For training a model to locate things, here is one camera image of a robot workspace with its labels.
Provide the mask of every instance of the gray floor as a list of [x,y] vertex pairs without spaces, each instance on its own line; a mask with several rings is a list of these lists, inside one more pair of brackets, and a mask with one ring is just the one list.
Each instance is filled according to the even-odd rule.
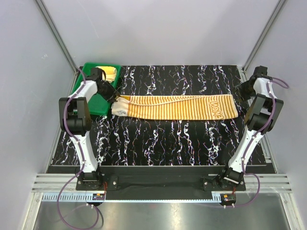
[[[253,194],[238,194],[238,204]],[[61,203],[63,215],[82,203]],[[94,229],[104,230],[289,230],[278,194],[260,194],[247,207],[223,209],[218,204],[104,203],[99,206],[104,224],[99,220]],[[77,228],[87,228],[96,213],[84,207],[65,218]],[[42,202],[35,230],[68,230],[57,214],[55,202]]]

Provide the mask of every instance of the gray wall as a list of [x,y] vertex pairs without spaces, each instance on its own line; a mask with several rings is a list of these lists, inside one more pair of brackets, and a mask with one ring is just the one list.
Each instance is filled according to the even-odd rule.
[[307,1],[289,0],[256,55],[248,76],[258,65],[268,67],[271,76],[286,80],[290,89],[274,86],[284,107],[269,140],[278,168],[287,173],[307,227]]
[[0,34],[0,229],[16,230],[50,156],[58,100],[73,72],[33,0],[1,1]]
[[243,65],[278,0],[44,0],[77,65]]

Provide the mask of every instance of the yellow towel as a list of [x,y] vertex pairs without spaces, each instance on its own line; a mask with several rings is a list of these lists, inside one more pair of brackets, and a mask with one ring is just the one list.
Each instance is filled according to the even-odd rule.
[[117,74],[117,69],[112,66],[96,66],[97,68],[100,68],[106,72],[106,81],[108,82],[113,82],[116,74]]
[[233,96],[124,96],[112,114],[153,120],[222,120],[238,117]]

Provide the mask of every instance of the green plastic basket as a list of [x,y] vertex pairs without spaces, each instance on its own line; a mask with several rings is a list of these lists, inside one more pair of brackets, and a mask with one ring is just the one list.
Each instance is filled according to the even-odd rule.
[[[110,64],[105,64],[105,63],[93,63],[93,62],[86,62],[82,68],[82,71],[89,76],[91,74],[91,69],[95,68],[96,66],[112,66],[115,67],[117,70],[116,77],[114,81],[111,83],[111,85],[116,88],[119,75],[120,75],[120,68],[121,66],[119,65],[110,65]],[[72,89],[72,92],[75,92],[80,84],[82,82],[82,75],[80,74],[75,86]],[[90,114],[92,115],[101,115],[101,116],[106,116],[109,109],[110,109],[110,103],[108,103],[101,95],[95,94],[90,101],[88,102],[88,107],[90,110]]]

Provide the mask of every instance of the black marble table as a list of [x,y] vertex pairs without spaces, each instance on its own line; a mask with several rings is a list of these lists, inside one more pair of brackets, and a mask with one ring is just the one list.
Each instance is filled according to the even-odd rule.
[[[236,66],[124,66],[118,90],[124,95],[214,95],[234,93],[241,79]],[[164,121],[92,116],[90,132],[100,165],[221,165],[243,136],[248,103],[239,117],[219,121]],[[249,161],[264,165],[260,145]],[[79,165],[68,135],[61,133],[51,165]]]

